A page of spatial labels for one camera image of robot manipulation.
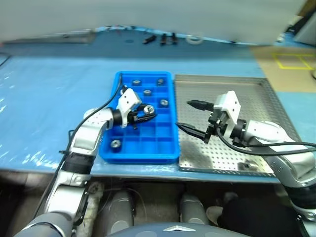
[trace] metal nut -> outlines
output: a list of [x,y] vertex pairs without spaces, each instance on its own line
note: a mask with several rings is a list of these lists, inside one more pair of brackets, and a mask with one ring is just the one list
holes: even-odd
[[157,80],[157,85],[162,85],[163,83],[164,83],[163,78],[159,78],[159,79]]
[[152,95],[152,91],[151,90],[144,90],[144,95],[151,96]]
[[134,81],[132,82],[132,84],[133,84],[133,85],[141,85],[142,82],[141,82],[140,80],[134,80]]
[[110,146],[113,152],[119,152],[122,147],[122,142],[120,140],[113,140]]
[[144,113],[146,115],[153,114],[155,112],[155,108],[152,105],[146,105],[144,107]]
[[163,107],[167,107],[169,105],[169,102],[165,99],[161,99],[160,100],[160,105]]

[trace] perforated metal tray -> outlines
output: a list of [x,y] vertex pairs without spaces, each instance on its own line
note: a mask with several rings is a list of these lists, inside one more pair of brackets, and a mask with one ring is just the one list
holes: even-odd
[[[215,102],[218,95],[234,90],[241,104],[240,119],[267,120],[281,125],[294,140],[300,138],[269,82],[262,78],[176,75],[175,91],[179,122],[206,131],[209,112],[199,111],[186,104],[189,100]],[[274,176],[266,162],[258,156],[235,152],[219,138],[212,136],[208,145],[179,130],[180,169],[213,173]],[[256,168],[246,168],[245,162]]]

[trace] black cloth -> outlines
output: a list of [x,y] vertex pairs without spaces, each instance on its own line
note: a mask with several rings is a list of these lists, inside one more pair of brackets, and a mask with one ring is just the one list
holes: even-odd
[[297,214],[292,208],[256,199],[234,199],[218,218],[221,228],[251,237],[301,237]]

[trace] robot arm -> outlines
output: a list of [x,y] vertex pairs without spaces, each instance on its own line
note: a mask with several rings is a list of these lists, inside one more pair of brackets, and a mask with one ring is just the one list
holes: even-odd
[[[94,113],[91,109],[84,117]],[[89,116],[74,134],[65,154],[65,160],[57,173],[56,180],[44,207],[44,214],[36,217],[16,237],[45,236],[69,237],[73,226],[81,224],[87,208],[87,183],[97,155],[102,133],[113,126],[125,128],[132,124],[147,122],[156,116],[154,108],[142,104],[131,88],[124,86],[116,109],[103,108]]]
[[[187,103],[196,109],[211,111],[209,125],[203,132],[192,125],[177,123],[181,130],[205,143],[215,135],[235,151],[262,156],[284,185],[294,209],[304,220],[316,222],[316,159],[311,152],[315,148],[297,145],[273,122],[238,119],[240,104],[234,91],[220,95],[215,104],[198,100]],[[251,151],[238,147],[249,147]]]

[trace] blue plastic tray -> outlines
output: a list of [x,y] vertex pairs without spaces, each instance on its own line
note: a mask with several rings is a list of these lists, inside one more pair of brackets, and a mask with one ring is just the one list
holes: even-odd
[[[180,149],[178,130],[175,125],[176,109],[174,88],[171,74],[168,72],[118,72],[113,83],[112,93],[122,73],[123,84],[136,91],[143,103],[155,107],[156,118],[140,123],[138,129],[129,125],[127,128],[114,127],[103,134],[99,147],[99,155],[110,163],[174,163],[178,160]],[[162,85],[157,85],[158,79],[163,79]],[[134,80],[140,80],[141,85],[132,85]],[[144,90],[151,90],[151,96],[144,95]],[[117,95],[111,107],[118,104]],[[160,105],[160,100],[166,99],[168,107]],[[115,153],[110,147],[113,140],[122,142],[121,151]]]

